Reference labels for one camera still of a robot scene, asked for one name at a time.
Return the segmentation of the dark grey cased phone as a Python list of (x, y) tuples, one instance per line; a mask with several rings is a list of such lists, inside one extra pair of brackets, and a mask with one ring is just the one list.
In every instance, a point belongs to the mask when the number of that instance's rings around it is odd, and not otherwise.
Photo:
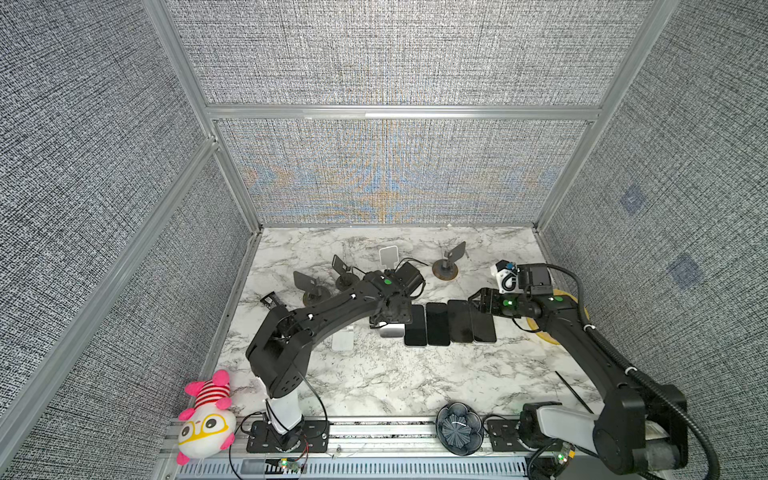
[(497, 341), (497, 334), (493, 315), (491, 313), (481, 312), (472, 304), (469, 305), (469, 311), (473, 341), (479, 343), (495, 343)]

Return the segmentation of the green edged phone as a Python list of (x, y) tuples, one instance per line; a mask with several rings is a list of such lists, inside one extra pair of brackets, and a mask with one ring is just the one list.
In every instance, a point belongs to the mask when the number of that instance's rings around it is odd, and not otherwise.
[(408, 347), (424, 347), (428, 344), (425, 308), (411, 306), (411, 322), (405, 325), (404, 344)]

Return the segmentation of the teal edged phone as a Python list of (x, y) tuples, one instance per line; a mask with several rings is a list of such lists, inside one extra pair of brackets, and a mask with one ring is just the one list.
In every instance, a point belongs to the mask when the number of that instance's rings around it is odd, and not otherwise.
[(447, 302), (449, 336), (453, 343), (472, 343), (474, 341), (469, 303), (466, 300)]

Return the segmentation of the black phone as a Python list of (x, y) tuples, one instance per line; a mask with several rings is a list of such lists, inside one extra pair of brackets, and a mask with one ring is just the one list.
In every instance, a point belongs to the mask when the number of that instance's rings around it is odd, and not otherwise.
[(430, 346), (449, 346), (451, 343), (448, 307), (445, 303), (426, 304), (427, 343)]

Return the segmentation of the dark grey round phone stand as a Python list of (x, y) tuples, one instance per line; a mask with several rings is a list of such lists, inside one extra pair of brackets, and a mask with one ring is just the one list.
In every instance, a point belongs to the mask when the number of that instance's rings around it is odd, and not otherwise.
[(332, 269), (338, 275), (335, 280), (335, 287), (339, 291), (346, 291), (354, 287), (360, 278), (354, 273), (351, 266), (347, 265), (338, 255), (335, 255), (331, 263)]

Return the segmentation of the purple edged phone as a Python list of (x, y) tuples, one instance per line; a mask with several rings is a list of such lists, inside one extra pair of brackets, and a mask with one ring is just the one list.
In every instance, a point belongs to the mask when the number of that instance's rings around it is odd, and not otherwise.
[(403, 338), (405, 334), (405, 324), (382, 324), (378, 327), (381, 338)]

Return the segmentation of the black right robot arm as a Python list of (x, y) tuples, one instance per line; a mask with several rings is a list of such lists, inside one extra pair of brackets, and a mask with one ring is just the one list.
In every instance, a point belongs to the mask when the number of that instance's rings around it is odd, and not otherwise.
[(632, 365), (588, 323), (575, 300), (534, 286), (520, 293), (482, 288), (469, 302), (483, 314), (533, 319), (571, 355), (602, 397), (597, 415), (557, 402), (525, 404), (518, 423), (525, 446), (569, 443), (595, 454), (617, 475), (649, 479), (658, 471), (687, 466), (688, 437), (699, 431), (687, 413), (685, 396)]

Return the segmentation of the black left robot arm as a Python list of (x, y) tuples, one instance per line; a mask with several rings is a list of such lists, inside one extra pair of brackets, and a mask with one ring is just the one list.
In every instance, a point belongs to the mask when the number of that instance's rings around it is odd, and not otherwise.
[(276, 435), (284, 436), (303, 423), (293, 394), (305, 381), (313, 349), (364, 318), (384, 324), (411, 322), (412, 302), (424, 285), (418, 271), (373, 271), (317, 305), (294, 310), (275, 305), (269, 310), (245, 358), (266, 388), (267, 418)]

